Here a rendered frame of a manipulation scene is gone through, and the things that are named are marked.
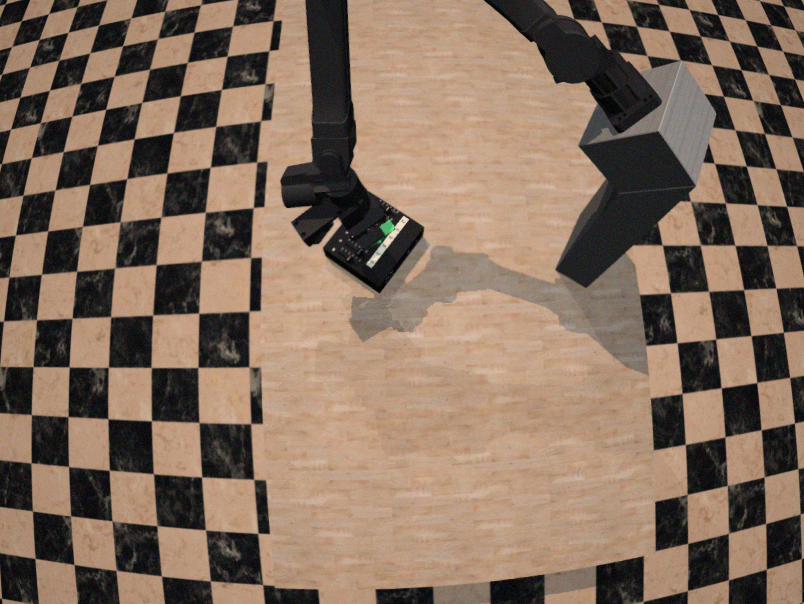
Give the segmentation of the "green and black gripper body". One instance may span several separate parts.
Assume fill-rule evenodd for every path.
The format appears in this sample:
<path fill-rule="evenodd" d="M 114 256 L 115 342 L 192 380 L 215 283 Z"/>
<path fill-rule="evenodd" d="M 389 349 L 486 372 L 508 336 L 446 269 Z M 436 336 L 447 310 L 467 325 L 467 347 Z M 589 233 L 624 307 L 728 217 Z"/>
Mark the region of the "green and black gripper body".
<path fill-rule="evenodd" d="M 380 206 L 376 203 L 376 201 L 372 198 L 372 196 L 370 195 L 370 193 L 368 192 L 368 190 L 365 188 L 364 185 L 363 190 L 364 191 L 362 199 L 358 202 L 357 205 L 351 208 L 350 207 L 340 208 L 336 205 L 335 206 L 341 210 L 350 210 L 355 207 L 359 208 L 364 219 L 358 224 L 356 224 L 354 227 L 352 227 L 349 231 L 353 235 L 355 240 L 358 242 L 358 244 L 361 246 L 361 248 L 365 250 L 385 236 L 385 233 L 379 226 L 374 228 L 369 233 L 367 234 L 365 233 L 369 228 L 371 228 L 376 223 L 379 224 L 380 222 L 382 222 L 386 218 L 386 215 L 380 208 Z"/>

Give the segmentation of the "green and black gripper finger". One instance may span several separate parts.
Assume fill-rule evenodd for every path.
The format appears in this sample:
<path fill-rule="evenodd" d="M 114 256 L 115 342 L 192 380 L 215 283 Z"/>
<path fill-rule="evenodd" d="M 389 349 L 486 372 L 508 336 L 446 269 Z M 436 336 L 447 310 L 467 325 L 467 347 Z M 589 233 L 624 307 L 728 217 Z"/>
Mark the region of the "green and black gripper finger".
<path fill-rule="evenodd" d="M 380 228 L 381 228 L 381 229 L 382 229 L 382 231 L 385 233 L 385 236 L 386 236 L 386 237 L 387 237 L 387 235 L 388 235 L 388 234 L 390 234 L 392 231 L 394 231 L 394 230 L 395 230 L 395 226 L 392 224 L 392 222 L 391 222 L 390 220 L 388 220 L 387 222 L 385 222 L 384 224 L 382 224 L 382 225 L 380 226 Z M 372 247 L 372 246 L 379 246 L 380 244 L 382 244 L 382 243 L 385 241 L 385 239 L 386 239 L 386 237 L 385 237 L 385 236 L 381 238 L 382 240 L 381 240 L 381 239 L 380 239 L 380 240 L 378 240 L 376 243 L 374 243 L 374 244 L 373 244 L 373 245 L 371 245 L 370 247 Z M 370 248 L 370 247 L 369 247 L 369 248 Z M 364 251 L 368 250 L 369 248 L 365 249 Z"/>

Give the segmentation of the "black lighting desk with faders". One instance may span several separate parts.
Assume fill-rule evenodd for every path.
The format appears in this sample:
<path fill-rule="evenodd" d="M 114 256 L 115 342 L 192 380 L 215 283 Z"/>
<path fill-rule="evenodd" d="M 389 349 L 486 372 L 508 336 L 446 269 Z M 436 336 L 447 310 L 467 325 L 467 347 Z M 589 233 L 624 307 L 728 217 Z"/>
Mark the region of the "black lighting desk with faders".
<path fill-rule="evenodd" d="M 383 288 L 423 237 L 424 226 L 369 192 L 386 218 L 367 230 L 390 220 L 395 230 L 379 246 L 364 251 L 343 224 L 323 247 L 325 256 L 381 293 Z M 380 227 L 379 226 L 379 227 Z M 359 249 L 358 249 L 359 248 Z M 358 250 L 357 250 L 358 249 Z M 362 249 L 362 250 L 361 250 Z M 356 251 L 357 250 L 357 251 Z M 356 253 L 355 253 L 356 252 Z M 350 254 L 350 255 L 349 255 Z"/>

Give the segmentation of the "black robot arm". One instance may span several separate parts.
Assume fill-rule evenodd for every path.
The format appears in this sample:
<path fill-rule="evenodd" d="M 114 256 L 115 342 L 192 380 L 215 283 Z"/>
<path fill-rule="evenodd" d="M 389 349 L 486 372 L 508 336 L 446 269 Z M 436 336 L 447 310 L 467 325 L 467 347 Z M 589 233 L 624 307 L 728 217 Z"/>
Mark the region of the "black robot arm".
<path fill-rule="evenodd" d="M 585 82 L 618 133 L 661 105 L 655 90 L 617 50 L 608 50 L 596 35 L 586 34 L 575 19 L 557 15 L 544 0 L 484 1 L 537 44 L 556 84 Z M 364 190 L 350 167 L 357 139 L 351 98 L 347 0 L 305 2 L 313 160 L 288 166 L 280 183 L 286 208 L 312 206 L 291 222 L 311 247 L 320 244 L 335 219 L 347 230 L 364 219 L 358 207 L 350 210 L 335 207 L 357 205 Z"/>

